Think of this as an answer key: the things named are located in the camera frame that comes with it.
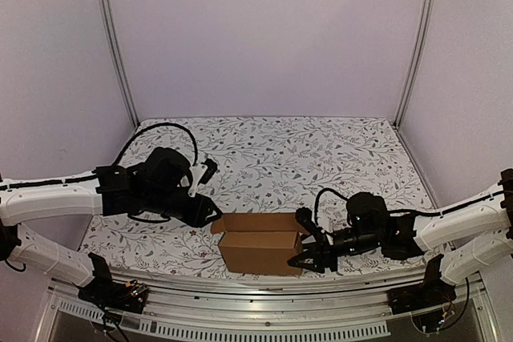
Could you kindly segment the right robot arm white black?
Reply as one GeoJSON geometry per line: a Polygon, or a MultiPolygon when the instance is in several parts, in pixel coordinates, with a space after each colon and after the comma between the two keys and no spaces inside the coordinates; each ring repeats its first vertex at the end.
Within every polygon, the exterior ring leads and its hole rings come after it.
{"type": "Polygon", "coordinates": [[[444,296],[446,285],[455,286],[469,275],[512,253],[512,170],[500,181],[458,203],[434,210],[387,208],[385,200],[370,192],[345,198],[348,227],[329,231],[318,221],[318,209],[297,209],[296,221],[314,240],[290,258],[288,265],[312,272],[335,272],[342,256],[380,249],[391,260],[408,260],[459,239],[463,246],[434,257],[434,272],[414,290],[423,307],[444,296]]]}

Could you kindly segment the brown cardboard box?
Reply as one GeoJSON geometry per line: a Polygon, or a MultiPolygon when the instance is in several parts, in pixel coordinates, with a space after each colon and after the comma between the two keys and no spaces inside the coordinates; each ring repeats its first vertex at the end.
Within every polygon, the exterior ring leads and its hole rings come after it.
{"type": "Polygon", "coordinates": [[[212,223],[218,248],[231,273],[299,276],[288,261],[303,252],[305,230],[290,213],[225,213],[212,223]]]}

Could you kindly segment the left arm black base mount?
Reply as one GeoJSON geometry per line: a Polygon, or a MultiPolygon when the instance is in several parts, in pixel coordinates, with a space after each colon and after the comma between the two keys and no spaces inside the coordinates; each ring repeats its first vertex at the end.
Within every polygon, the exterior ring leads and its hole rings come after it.
{"type": "Polygon", "coordinates": [[[100,309],[117,310],[142,314],[148,296],[149,287],[138,280],[129,280],[123,284],[112,279],[106,260],[90,252],[87,255],[93,265],[93,280],[84,287],[78,287],[78,298],[90,302],[100,309]]]}

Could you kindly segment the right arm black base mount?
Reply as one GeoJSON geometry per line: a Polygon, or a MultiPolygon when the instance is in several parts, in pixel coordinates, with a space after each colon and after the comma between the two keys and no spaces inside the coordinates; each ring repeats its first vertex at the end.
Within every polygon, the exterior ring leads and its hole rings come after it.
{"type": "Polygon", "coordinates": [[[451,308],[452,301],[456,299],[455,284],[442,280],[442,258],[443,255],[437,255],[428,262],[421,283],[393,288],[386,293],[388,306],[394,315],[438,306],[438,310],[412,318],[414,326],[425,334],[442,330],[449,315],[449,311],[442,306],[448,304],[451,308]]]}

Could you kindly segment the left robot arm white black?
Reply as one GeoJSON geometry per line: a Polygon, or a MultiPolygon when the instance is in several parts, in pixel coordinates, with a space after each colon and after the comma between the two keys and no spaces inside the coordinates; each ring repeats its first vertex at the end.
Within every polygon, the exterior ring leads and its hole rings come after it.
{"type": "Polygon", "coordinates": [[[85,288],[102,305],[119,298],[107,262],[84,256],[32,231],[35,219],[59,216],[157,214],[163,222],[178,219],[202,228],[222,216],[207,196],[198,192],[217,171],[210,159],[189,163],[178,151],[157,147],[142,163],[119,164],[66,178],[1,183],[1,259],[37,268],[52,277],[85,288]]]}

